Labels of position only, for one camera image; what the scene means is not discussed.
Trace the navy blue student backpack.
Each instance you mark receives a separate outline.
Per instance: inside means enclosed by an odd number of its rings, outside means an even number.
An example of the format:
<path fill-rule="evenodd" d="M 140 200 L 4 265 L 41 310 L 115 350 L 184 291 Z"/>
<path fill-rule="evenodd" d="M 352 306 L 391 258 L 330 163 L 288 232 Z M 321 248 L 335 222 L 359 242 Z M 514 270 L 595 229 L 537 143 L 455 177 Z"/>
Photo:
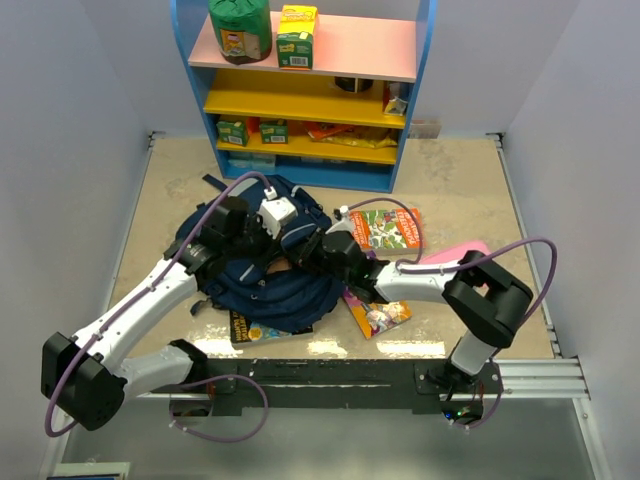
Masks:
<path fill-rule="evenodd" d="M 310 240 L 316 230 L 331 227 L 332 221 L 301 187 L 280 175 L 267 175 L 265 179 L 280 197 L 292 202 L 296 218 L 283 228 L 279 243 L 273 244 L 255 216 L 264 199 L 263 179 L 245 176 L 237 181 L 222 204 L 230 204 L 233 198 L 243 202 L 247 210 L 245 225 L 256 241 L 247 253 L 228 259 L 220 272 L 198 270 L 198 290 L 214 306 L 250 322 L 296 333 L 335 308 L 344 284 L 330 274 L 313 273 L 293 264 L 273 272 L 268 268 Z"/>

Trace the orange Treehouse book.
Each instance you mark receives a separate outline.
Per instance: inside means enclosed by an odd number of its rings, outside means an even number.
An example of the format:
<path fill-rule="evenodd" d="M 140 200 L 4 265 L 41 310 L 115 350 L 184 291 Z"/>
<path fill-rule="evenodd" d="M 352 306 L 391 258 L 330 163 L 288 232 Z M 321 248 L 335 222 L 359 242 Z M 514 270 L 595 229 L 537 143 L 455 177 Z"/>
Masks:
<path fill-rule="evenodd" d="M 354 239 L 363 251 L 378 255 L 417 253 L 422 218 L 418 209 L 411 212 L 416 221 L 403 208 L 351 211 Z"/>

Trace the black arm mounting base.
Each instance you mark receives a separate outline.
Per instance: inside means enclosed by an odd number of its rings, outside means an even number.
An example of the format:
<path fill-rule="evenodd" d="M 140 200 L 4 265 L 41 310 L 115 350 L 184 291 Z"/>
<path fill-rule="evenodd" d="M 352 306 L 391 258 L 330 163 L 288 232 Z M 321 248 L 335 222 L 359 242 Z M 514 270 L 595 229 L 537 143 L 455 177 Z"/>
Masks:
<path fill-rule="evenodd" d="M 210 359 L 189 380 L 217 376 L 211 387 L 169 385 L 157 391 L 176 399 L 210 400 L 218 416 L 260 407 L 260 394 L 235 374 L 258 383 L 273 409 L 394 409 L 460 418 L 466 407 L 479 415 L 482 402 L 503 390 L 495 364 L 485 365 L 469 380 L 443 359 Z"/>

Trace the brown leather wallet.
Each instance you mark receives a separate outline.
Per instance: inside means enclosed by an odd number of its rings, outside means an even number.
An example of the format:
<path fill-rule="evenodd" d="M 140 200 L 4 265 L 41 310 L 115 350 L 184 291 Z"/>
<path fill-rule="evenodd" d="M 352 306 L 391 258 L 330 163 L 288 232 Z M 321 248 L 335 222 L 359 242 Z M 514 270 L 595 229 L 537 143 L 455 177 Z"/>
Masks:
<path fill-rule="evenodd" d="M 273 260 L 266 269 L 267 275 L 276 274 L 279 272 L 289 271 L 294 267 L 294 265 L 286 258 L 279 257 Z"/>

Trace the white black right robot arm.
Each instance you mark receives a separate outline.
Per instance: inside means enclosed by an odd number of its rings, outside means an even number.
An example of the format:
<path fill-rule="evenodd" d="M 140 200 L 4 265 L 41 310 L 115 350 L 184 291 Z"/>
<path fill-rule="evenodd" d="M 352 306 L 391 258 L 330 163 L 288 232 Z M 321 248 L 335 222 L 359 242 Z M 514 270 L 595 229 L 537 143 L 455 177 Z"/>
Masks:
<path fill-rule="evenodd" d="M 319 231 L 289 257 L 307 271 L 338 280 L 367 304 L 447 304 L 466 326 L 445 369 L 448 386 L 459 393 L 476 386 L 485 363 L 511 346 L 533 299 L 528 286 L 477 250 L 441 266 L 392 263 L 364 253 L 347 231 Z"/>

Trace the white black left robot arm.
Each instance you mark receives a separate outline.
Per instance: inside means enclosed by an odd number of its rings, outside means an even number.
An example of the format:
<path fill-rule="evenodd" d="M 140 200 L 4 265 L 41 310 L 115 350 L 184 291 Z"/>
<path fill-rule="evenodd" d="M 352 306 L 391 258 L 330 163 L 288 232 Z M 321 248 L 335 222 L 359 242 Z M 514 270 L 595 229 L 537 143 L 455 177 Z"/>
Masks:
<path fill-rule="evenodd" d="M 174 340 L 138 358 L 129 353 L 227 261 L 265 251 L 274 239 L 268 230 L 274 223 L 269 212 L 250 216 L 241 199 L 219 197 L 114 307 L 71 336 L 53 334 L 42 350 L 47 434 L 59 434 L 52 424 L 56 409 L 68 414 L 73 424 L 94 431 L 142 394 L 166 386 L 196 392 L 208 383 L 207 355 L 186 340 Z"/>

